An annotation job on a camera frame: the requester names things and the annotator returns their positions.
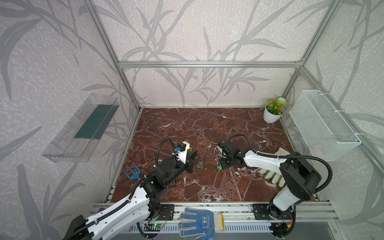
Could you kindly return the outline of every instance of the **transparent plastic bin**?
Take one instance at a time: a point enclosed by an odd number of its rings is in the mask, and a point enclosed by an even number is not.
[[[319,90],[303,90],[290,115],[315,157],[334,161],[361,140]]]
[[[91,93],[43,156],[53,162],[87,162],[118,107],[117,97]]]

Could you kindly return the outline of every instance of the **yellow object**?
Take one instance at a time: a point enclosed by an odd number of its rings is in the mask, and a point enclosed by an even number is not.
[[[223,216],[223,213],[220,213],[221,214],[221,225],[223,225],[223,231],[224,231],[224,216]]]

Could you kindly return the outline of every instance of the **robotic arm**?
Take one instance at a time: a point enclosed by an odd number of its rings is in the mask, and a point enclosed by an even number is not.
[[[159,151],[165,141],[171,142],[175,159],[165,159],[157,165]],[[64,240],[109,240],[129,226],[157,217],[161,210],[158,198],[185,170],[193,172],[196,155],[197,151],[192,151],[189,143],[179,143],[175,148],[170,139],[164,139],[157,150],[155,169],[136,182],[131,194],[87,219],[80,215],[72,220]]]
[[[247,139],[250,149],[240,151],[231,141],[232,138],[243,136]],[[223,157],[220,158],[222,169],[235,167],[259,167],[281,174],[286,186],[269,202],[266,210],[272,219],[280,219],[284,212],[292,205],[310,200],[311,196],[325,188],[332,179],[332,169],[324,160],[313,156],[301,156],[298,152],[289,155],[276,156],[252,149],[248,138],[243,134],[232,136],[227,142],[219,143]],[[323,163],[328,169],[325,183],[316,188],[321,176],[307,161],[313,159]]]

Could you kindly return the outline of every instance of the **white flower pot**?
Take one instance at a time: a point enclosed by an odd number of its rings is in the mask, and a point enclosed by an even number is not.
[[[284,108],[282,108],[283,113],[281,115],[274,115],[274,114],[268,112],[268,110],[266,109],[267,105],[265,105],[265,109],[264,109],[264,121],[266,121],[267,123],[274,123],[277,120],[279,120],[281,118],[281,116],[284,114]]]

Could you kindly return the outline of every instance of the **wall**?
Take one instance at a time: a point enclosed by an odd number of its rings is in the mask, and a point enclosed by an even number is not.
[[[120,61],[296,61],[330,0],[94,2]],[[126,76],[142,106],[262,106],[283,93],[289,72],[136,68]]]
[[[306,63],[306,68],[382,153],[383,15],[383,1],[345,0]],[[311,86],[300,77],[289,94],[291,103],[303,89]],[[286,115],[283,121],[290,128],[295,147],[306,152],[290,117]],[[332,202],[350,239],[382,239],[383,176],[360,147],[329,163],[334,175],[331,184],[320,192],[321,198]]]
[[[75,0],[0,2],[0,239],[61,239],[104,199],[137,111]],[[41,154],[90,93],[120,107],[87,163]]]

